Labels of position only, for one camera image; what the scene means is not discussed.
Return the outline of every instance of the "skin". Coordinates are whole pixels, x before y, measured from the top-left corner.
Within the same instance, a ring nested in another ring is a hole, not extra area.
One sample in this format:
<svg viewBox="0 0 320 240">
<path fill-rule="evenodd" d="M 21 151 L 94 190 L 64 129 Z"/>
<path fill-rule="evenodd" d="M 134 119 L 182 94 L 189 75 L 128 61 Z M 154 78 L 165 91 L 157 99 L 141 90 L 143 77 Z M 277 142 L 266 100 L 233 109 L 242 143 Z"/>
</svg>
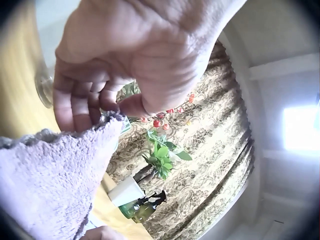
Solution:
<svg viewBox="0 0 320 240">
<path fill-rule="evenodd" d="M 56 50 L 53 106 L 62 131 L 96 124 L 99 109 L 148 117 L 182 104 L 221 31 L 245 0 L 82 0 Z M 136 79 L 141 94 L 116 103 Z"/>
<path fill-rule="evenodd" d="M 80 240 L 127 240 L 117 231 L 108 226 L 102 226 L 86 231 Z"/>
</svg>

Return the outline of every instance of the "yellow table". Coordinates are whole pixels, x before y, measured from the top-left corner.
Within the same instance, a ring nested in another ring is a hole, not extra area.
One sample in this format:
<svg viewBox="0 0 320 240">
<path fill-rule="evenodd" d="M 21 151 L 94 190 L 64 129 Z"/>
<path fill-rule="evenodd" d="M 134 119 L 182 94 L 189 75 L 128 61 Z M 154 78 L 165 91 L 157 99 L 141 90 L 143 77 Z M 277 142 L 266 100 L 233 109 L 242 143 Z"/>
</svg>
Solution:
<svg viewBox="0 0 320 240">
<path fill-rule="evenodd" d="M 52 109 L 44 107 L 34 84 L 43 63 L 33 3 L 19 8 L 0 42 L 0 135 L 19 138 L 43 128 L 59 128 Z M 110 201 L 106 191 L 115 186 L 104 175 L 94 200 L 94 215 L 128 240 L 152 239 L 142 224 L 126 219 Z"/>
<path fill-rule="evenodd" d="M 109 199 L 106 191 L 111 190 L 115 185 L 115 182 L 105 173 L 93 203 L 93 214 L 122 233 L 128 240 L 151 240 L 152 237 L 141 223 L 136 224 L 133 220 L 125 218 Z"/>
</svg>

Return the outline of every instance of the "towel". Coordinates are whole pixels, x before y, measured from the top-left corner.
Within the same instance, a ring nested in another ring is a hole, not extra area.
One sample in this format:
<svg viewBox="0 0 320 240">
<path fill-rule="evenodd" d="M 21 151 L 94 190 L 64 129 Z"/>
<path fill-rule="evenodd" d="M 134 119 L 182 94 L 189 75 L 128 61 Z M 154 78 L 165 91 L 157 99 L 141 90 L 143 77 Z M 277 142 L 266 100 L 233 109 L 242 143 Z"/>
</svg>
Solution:
<svg viewBox="0 0 320 240">
<path fill-rule="evenodd" d="M 35 239 L 79 239 L 123 127 L 109 111 L 82 133 L 0 137 L 0 206 Z"/>
</svg>

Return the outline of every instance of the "paper cup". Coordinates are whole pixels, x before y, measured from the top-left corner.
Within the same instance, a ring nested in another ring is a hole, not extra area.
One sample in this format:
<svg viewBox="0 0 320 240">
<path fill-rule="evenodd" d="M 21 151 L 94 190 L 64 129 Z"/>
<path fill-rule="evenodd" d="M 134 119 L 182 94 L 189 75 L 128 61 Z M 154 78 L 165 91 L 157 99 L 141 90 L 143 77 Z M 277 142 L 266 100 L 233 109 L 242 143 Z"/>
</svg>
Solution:
<svg viewBox="0 0 320 240">
<path fill-rule="evenodd" d="M 127 177 L 120 182 L 117 186 L 108 192 L 108 196 L 112 203 L 116 206 L 122 206 L 138 198 L 145 197 L 146 195 L 141 190 L 139 185 L 132 176 Z"/>
</svg>

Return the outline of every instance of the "floral fabric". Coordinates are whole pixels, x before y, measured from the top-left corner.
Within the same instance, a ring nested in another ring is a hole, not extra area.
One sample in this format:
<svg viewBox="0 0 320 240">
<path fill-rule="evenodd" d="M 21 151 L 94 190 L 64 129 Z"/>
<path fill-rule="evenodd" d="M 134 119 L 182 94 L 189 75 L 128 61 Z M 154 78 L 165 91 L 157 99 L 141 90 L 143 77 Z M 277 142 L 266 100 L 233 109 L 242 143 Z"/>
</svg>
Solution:
<svg viewBox="0 0 320 240">
<path fill-rule="evenodd" d="M 166 134 L 193 160 L 175 162 L 166 181 L 155 177 L 142 186 L 147 195 L 161 190 L 167 193 L 167 203 L 158 206 L 143 224 L 155 240 L 198 239 L 225 211 L 253 169 L 246 108 L 220 42 L 201 81 L 181 107 L 182 114 L 166 115 L 170 125 Z M 140 154 L 148 149 L 145 128 L 150 127 L 152 121 L 136 122 L 122 136 L 107 169 L 116 182 L 147 165 Z"/>
</svg>

